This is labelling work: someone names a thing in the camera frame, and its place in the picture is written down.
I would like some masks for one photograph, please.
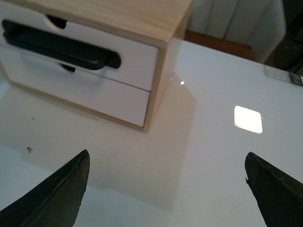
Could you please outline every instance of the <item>white drawer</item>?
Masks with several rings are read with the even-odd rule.
[[[10,80],[139,126],[144,125],[150,93],[96,74],[1,47],[1,63]]]
[[[122,64],[120,68],[113,69],[105,66],[100,70],[87,70],[83,68],[82,70],[90,71],[96,75],[147,91],[151,90],[158,56],[157,47],[75,24],[71,21],[67,22],[65,29],[60,29],[42,13],[0,1],[0,20],[2,21],[4,19],[115,51],[121,58]],[[3,33],[2,26],[0,26],[0,32],[1,34]],[[0,43],[9,45],[2,35]],[[59,62],[58,60],[50,59],[40,54],[35,55]]]

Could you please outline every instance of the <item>white table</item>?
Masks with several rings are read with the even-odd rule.
[[[265,227],[244,160],[252,151],[303,182],[303,88],[187,42],[175,72],[149,133],[10,87],[1,75],[0,210],[87,149],[76,227]],[[261,114],[263,133],[234,125],[237,105]]]

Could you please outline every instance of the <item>wooden frame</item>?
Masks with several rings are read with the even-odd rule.
[[[73,2],[73,5],[64,0],[56,2],[50,0],[4,1],[157,47],[157,63],[143,127],[30,88],[11,80],[5,73],[8,80],[16,86],[144,132],[149,130],[165,88],[172,77],[180,44],[184,38],[192,0],[157,0],[157,2],[150,0],[78,0]]]

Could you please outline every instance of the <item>small dark speck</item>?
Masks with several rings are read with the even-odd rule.
[[[28,150],[28,153],[30,154],[30,152],[31,152],[33,149],[30,148],[30,147],[27,147],[27,150]]]

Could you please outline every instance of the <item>drawer unit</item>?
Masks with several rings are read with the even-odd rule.
[[[154,8],[143,2],[140,8],[127,0],[0,0],[0,62],[8,80],[148,131],[173,73],[191,1],[166,19],[169,26],[149,18],[167,2]]]

